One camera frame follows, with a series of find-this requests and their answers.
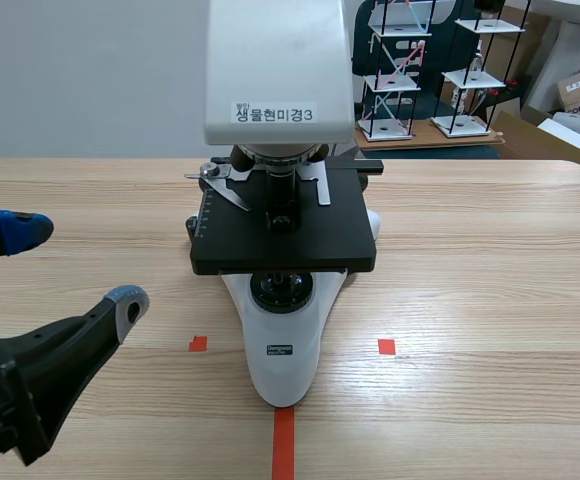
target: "white microscope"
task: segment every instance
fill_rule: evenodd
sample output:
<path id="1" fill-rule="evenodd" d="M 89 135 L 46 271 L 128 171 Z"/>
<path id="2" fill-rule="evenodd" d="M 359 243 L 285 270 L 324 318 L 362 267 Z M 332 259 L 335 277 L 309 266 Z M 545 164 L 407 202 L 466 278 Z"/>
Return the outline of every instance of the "white microscope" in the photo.
<path id="1" fill-rule="evenodd" d="M 342 0 L 211 0 L 206 141 L 234 145 L 196 175 L 187 223 L 198 275 L 220 275 L 243 325 L 255 388 L 288 407 L 316 373 L 328 314 L 351 273 L 370 272 L 380 161 L 326 158 L 354 130 Z"/>

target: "red tape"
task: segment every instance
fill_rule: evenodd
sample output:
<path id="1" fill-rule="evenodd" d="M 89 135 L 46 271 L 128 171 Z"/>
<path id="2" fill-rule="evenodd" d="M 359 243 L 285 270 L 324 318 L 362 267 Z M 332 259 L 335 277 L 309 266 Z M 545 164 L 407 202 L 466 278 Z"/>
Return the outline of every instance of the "red tape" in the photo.
<path id="1" fill-rule="evenodd" d="M 272 480 L 294 480 L 294 408 L 274 412 Z"/>
<path id="2" fill-rule="evenodd" d="M 205 352 L 208 349 L 208 337 L 197 337 L 188 344 L 189 352 Z"/>
<path id="3" fill-rule="evenodd" d="M 379 339 L 379 354 L 380 355 L 396 355 L 397 348 L 394 345 L 394 340 Z"/>

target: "microscope stage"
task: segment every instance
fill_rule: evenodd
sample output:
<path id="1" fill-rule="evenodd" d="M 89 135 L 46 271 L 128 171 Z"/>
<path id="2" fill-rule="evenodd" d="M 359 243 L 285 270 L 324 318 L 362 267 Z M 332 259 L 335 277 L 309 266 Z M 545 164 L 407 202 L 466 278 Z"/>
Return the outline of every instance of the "microscope stage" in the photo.
<path id="1" fill-rule="evenodd" d="M 301 225 L 272 233 L 266 221 L 266 173 L 228 181 L 252 207 L 241 210 L 207 189 L 199 210 L 190 258 L 197 275 L 264 272 L 370 272 L 376 258 L 368 213 L 356 169 L 327 161 L 331 205 L 320 206 L 317 182 L 298 177 Z"/>

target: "wooden table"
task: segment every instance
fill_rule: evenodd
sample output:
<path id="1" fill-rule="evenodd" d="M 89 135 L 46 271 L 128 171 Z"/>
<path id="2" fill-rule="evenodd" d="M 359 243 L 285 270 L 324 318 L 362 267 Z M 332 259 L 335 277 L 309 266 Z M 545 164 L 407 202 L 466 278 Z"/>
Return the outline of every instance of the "wooden table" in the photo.
<path id="1" fill-rule="evenodd" d="M 273 409 L 222 282 L 188 261 L 198 164 L 0 159 L 0 208 L 56 226 L 0 259 L 0 336 L 121 284 L 152 300 L 52 452 L 28 469 L 6 455 L 0 480 L 270 478 Z M 384 219 L 377 269 L 330 316 L 296 478 L 580 479 L 580 166 L 394 161 L 366 199 Z"/>

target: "wooden tray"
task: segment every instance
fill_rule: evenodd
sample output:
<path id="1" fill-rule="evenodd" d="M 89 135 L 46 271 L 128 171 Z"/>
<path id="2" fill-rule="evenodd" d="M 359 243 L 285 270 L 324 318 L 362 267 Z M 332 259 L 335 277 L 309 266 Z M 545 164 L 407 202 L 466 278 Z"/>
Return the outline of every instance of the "wooden tray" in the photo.
<path id="1" fill-rule="evenodd" d="M 381 142 L 368 142 L 363 132 L 357 128 L 354 132 L 354 140 L 361 150 L 408 150 L 413 148 L 447 148 L 468 147 L 472 145 L 500 145 L 505 143 L 503 136 L 494 130 L 490 135 L 481 137 L 458 137 L 447 138 L 441 130 L 427 120 L 415 120 L 412 125 L 413 137 L 411 140 L 389 140 Z"/>

